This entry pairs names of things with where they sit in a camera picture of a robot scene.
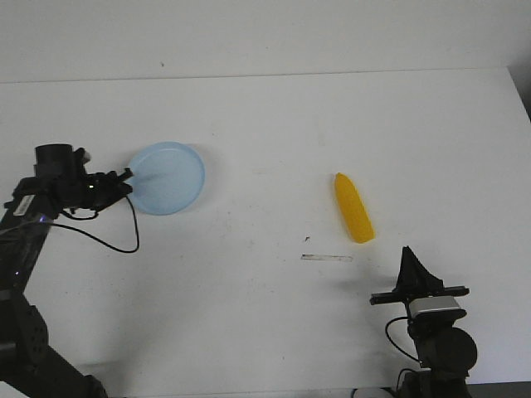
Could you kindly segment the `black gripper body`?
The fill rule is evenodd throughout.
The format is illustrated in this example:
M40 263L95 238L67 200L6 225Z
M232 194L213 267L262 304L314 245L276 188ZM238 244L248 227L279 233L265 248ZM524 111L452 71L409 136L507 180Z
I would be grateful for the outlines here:
M100 212L123 197L116 172L90 174L85 184L80 207Z
M369 303L371 305L381 305L390 303L410 303L414 299L423 299L428 297L463 297L469 293L469 289L465 286L451 286L444 288L441 291L427 292L427 293L404 293L404 292L386 292L371 294Z

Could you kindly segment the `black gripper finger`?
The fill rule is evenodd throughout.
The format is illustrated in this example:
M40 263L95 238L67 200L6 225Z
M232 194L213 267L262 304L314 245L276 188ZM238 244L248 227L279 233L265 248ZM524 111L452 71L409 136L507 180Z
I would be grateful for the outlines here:
M122 173L112 172L111 177L117 182L125 182L133 176L130 168L126 167Z
M402 257L395 290L409 290L413 286L413 259L409 246L402 248Z
M444 289L443 280L431 274L413 251L411 251L411 257L412 278L415 289Z
M114 194L118 198L128 196L133 191L133 188L129 184L119 184L114 188Z

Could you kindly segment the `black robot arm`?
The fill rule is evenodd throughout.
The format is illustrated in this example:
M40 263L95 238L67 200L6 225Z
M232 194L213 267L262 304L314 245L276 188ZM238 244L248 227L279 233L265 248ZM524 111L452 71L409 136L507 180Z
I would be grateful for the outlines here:
M1 219L1 380L28 397L105 397L102 383L84 375L50 346L45 320L25 296L27 283L56 219L78 209L99 214L125 199L133 173L89 174L84 148L36 147L34 174L23 178Z
M470 293L465 286L445 286L429 272L408 246L402 248L400 269L394 289L372 294L371 305L402 303L406 314L389 320L384 333L387 340L419 368L399 371L393 397L469 397L466 384L469 370L478 359L472 336L457 328L455 322L466 316L458 297ZM391 337L389 328L396 322L407 323L407 334L416 349L406 352Z

